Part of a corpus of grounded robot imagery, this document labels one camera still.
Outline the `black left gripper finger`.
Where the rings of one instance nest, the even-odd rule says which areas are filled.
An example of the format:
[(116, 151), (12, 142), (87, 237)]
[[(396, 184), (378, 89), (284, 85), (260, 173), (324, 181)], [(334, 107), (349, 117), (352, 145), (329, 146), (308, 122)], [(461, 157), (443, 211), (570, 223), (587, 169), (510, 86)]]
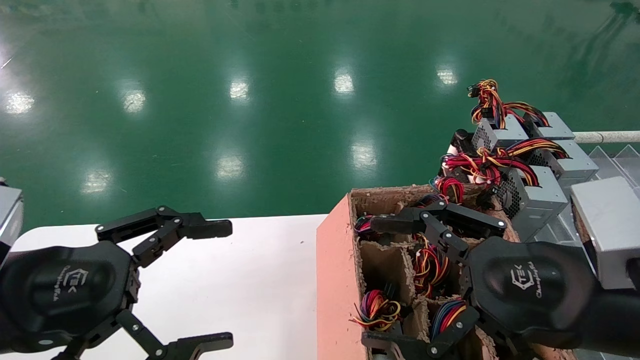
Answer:
[(119, 244), (148, 237), (132, 249), (132, 261), (147, 268), (182, 239), (222, 239), (233, 234), (230, 219), (205, 219), (200, 212), (178, 212), (162, 205), (96, 226), (99, 241)]
[(198, 360), (203, 353), (230, 349), (234, 345), (230, 332), (183, 337), (163, 344), (132, 310), (97, 313), (93, 310), (55, 310), (52, 328), (70, 337), (65, 349), (55, 356), (56, 360), (80, 360), (85, 351), (102, 346), (118, 330), (128, 333), (148, 360)]

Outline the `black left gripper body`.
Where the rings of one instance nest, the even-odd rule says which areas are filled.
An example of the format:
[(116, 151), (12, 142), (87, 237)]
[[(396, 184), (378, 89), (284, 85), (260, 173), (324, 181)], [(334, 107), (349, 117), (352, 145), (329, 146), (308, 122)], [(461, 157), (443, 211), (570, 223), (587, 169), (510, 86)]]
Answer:
[(10, 252), (1, 268), (1, 352), (99, 346), (121, 328), (119, 312), (137, 303), (139, 276), (131, 255), (109, 241)]

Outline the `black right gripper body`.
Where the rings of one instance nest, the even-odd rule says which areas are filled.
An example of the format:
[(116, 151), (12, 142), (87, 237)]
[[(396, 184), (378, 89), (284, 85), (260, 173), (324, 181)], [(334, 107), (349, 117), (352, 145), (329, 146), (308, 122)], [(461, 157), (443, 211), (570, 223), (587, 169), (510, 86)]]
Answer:
[(497, 236), (469, 251), (462, 280), (478, 326), (494, 341), (560, 349), (582, 342), (584, 314), (599, 288), (582, 248)]

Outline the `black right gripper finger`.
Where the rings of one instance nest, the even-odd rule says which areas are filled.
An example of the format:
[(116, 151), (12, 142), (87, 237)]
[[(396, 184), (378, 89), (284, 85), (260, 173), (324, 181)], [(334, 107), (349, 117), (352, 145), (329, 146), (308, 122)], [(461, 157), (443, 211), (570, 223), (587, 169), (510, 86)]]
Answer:
[(448, 259), (465, 265), (470, 246), (453, 230), (489, 239), (505, 234), (507, 223), (456, 203), (438, 202), (422, 208), (405, 207), (395, 215), (373, 216), (370, 228), (378, 233), (423, 235)]
[(459, 306), (450, 313), (439, 310), (432, 316), (426, 342), (390, 332), (362, 332), (361, 344), (393, 354), (398, 360), (461, 360), (458, 344), (481, 321), (482, 308)]

